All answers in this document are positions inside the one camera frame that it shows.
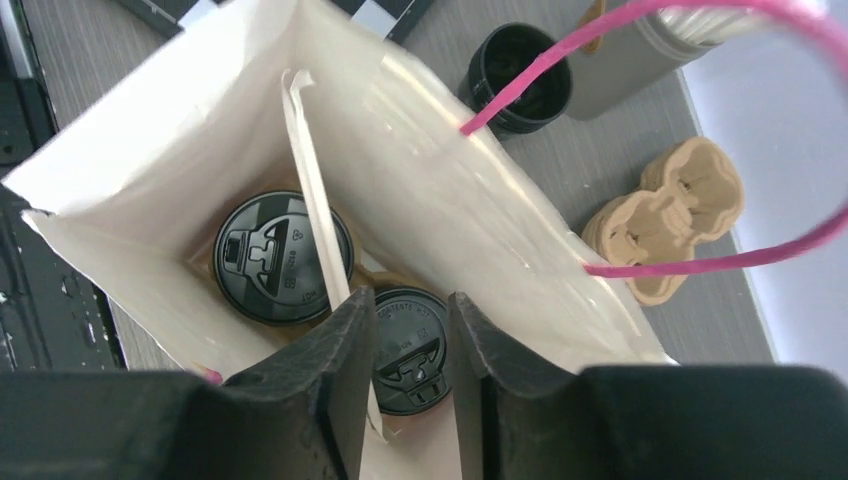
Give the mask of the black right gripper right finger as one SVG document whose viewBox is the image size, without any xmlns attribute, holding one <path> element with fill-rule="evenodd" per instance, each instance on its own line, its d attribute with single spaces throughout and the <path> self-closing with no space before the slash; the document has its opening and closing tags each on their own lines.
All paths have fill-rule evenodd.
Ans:
<svg viewBox="0 0 848 480">
<path fill-rule="evenodd" d="M 843 479 L 847 389 L 798 366 L 603 365 L 578 374 L 449 300 L 466 479 Z"/>
</svg>

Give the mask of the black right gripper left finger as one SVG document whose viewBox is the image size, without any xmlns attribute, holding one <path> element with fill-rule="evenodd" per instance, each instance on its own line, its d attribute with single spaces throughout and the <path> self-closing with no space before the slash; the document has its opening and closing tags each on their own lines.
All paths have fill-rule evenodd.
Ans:
<svg viewBox="0 0 848 480">
<path fill-rule="evenodd" d="M 1 377 L 5 479 L 355 479 L 375 353 L 357 289 L 222 385 L 190 373 Z"/>
</svg>

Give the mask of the black coffee lid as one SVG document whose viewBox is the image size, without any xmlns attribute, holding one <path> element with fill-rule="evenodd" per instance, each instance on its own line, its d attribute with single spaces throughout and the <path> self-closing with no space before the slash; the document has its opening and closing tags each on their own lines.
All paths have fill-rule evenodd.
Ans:
<svg viewBox="0 0 848 480">
<path fill-rule="evenodd" d="M 426 290 L 398 286 L 378 290 L 375 307 L 372 380 L 379 409 L 392 416 L 423 413 L 451 391 L 447 306 Z"/>
<path fill-rule="evenodd" d="M 304 196 L 293 190 L 255 195 L 219 229 L 212 270 L 224 297 L 270 326 L 313 321 L 330 301 Z"/>
</svg>

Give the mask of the single white straw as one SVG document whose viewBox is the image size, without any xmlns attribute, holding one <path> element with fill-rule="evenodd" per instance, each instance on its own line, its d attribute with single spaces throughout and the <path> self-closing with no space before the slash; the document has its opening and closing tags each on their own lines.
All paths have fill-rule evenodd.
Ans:
<svg viewBox="0 0 848 480">
<path fill-rule="evenodd" d="M 313 84 L 309 71 L 287 69 L 281 76 L 281 96 L 286 128 L 330 309 L 336 311 L 350 296 L 350 287 L 301 97 L 302 90 Z"/>
</svg>

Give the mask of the brown cardboard cup carrier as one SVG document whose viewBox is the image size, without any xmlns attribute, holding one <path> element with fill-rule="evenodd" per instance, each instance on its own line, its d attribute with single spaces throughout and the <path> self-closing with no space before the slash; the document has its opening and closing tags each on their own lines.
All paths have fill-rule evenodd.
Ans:
<svg viewBox="0 0 848 480">
<path fill-rule="evenodd" d="M 601 208 L 581 238 L 613 266 L 689 261 L 696 245 L 731 229 L 744 201 L 730 158 L 708 138 L 692 137 L 650 162 L 638 188 Z"/>
</svg>

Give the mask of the paper bag with pink handles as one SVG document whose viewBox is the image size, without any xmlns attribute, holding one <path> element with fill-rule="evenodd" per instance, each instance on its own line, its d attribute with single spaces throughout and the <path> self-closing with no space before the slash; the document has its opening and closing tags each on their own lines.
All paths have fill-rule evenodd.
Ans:
<svg viewBox="0 0 848 480">
<path fill-rule="evenodd" d="M 325 1 L 234 1 L 189 27 L 4 178 L 22 217 L 178 364 L 215 385 L 294 343 L 213 286 L 214 236 L 272 186 L 300 186 L 281 96 L 301 97 L 330 208 L 397 278 L 470 298 L 570 373 L 680 366 L 475 115 L 419 60 Z M 375 307 L 375 353 L 377 320 Z M 451 391 L 383 414 L 372 380 L 359 476 L 466 479 Z"/>
</svg>

